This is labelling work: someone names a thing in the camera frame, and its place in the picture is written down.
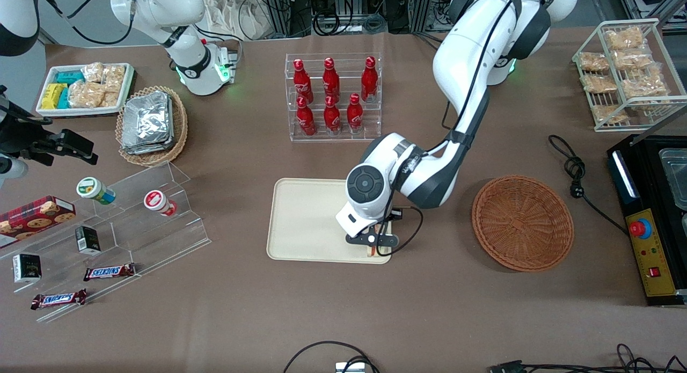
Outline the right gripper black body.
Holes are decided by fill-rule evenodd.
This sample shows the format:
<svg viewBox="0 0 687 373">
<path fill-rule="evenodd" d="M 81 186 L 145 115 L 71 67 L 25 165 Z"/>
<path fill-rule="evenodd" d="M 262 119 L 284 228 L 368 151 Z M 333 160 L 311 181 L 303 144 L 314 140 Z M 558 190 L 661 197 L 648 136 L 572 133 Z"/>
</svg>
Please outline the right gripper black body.
<svg viewBox="0 0 687 373">
<path fill-rule="evenodd" d="M 12 158 L 34 160 L 42 165 L 52 166 L 54 157 L 44 151 L 44 148 L 55 146 L 50 140 L 52 135 L 54 133 L 51 131 L 31 123 L 2 126 L 1 153 Z"/>
</svg>

